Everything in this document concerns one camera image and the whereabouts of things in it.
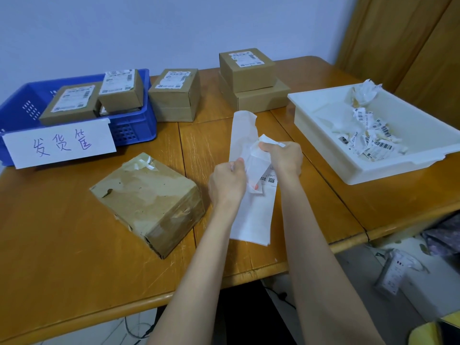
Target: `blue plastic basket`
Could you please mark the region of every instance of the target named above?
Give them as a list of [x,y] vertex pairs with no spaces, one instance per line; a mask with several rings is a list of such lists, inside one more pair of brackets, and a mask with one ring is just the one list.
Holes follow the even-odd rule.
[[[139,69],[144,83],[144,104],[140,111],[113,116],[109,127],[116,146],[146,142],[156,137],[156,118],[149,101],[151,86],[148,69]],[[0,161],[13,166],[13,160],[3,141],[3,134],[44,128],[38,118],[62,86],[102,81],[104,74],[70,77],[68,79],[29,82],[19,88],[0,106]]]

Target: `white plastic tray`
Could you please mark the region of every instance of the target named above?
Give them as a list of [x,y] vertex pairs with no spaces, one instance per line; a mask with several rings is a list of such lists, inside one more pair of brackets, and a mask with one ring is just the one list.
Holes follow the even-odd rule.
[[329,103],[351,104],[351,88],[359,85],[288,94],[296,105],[295,125],[345,183],[354,185],[426,168],[460,151],[460,131],[382,90],[367,109],[388,123],[408,151],[406,155],[375,162],[353,155],[314,112]]

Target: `tiled floor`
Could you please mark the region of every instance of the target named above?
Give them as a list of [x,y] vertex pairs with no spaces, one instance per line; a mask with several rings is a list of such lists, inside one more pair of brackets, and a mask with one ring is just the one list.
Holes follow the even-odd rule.
[[[339,253],[337,260],[347,274],[350,282],[363,300],[380,335],[387,344],[406,344],[409,332],[424,322],[403,293],[387,299],[373,288],[382,266],[365,246],[358,246]],[[288,274],[278,275],[265,280],[277,292],[286,292],[287,300],[294,303],[292,286]],[[272,298],[286,326],[298,345],[304,345],[299,319],[296,311],[280,301],[272,292]],[[135,335],[143,335],[155,321],[156,309],[128,316],[127,323]],[[218,331],[213,345],[225,345],[225,336],[219,337]],[[133,345],[137,339],[127,334],[123,318],[111,322],[65,334],[41,343],[42,345]],[[145,345],[146,339],[139,344]]]

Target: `forearm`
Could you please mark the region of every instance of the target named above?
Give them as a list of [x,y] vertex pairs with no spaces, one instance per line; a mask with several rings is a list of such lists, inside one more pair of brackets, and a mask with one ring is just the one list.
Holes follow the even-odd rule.
[[210,344],[236,210],[216,208],[149,345]]
[[289,272],[305,342],[382,344],[332,254],[298,177],[281,176],[280,188]]

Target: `person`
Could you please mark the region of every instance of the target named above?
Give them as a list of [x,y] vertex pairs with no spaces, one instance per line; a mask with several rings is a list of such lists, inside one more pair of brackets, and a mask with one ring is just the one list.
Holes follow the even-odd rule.
[[[331,252],[299,181],[300,145],[260,143],[281,190],[289,274],[306,344],[384,344],[364,304]],[[244,162],[217,165],[209,179],[213,213],[149,345],[210,344],[230,230],[246,191]]]

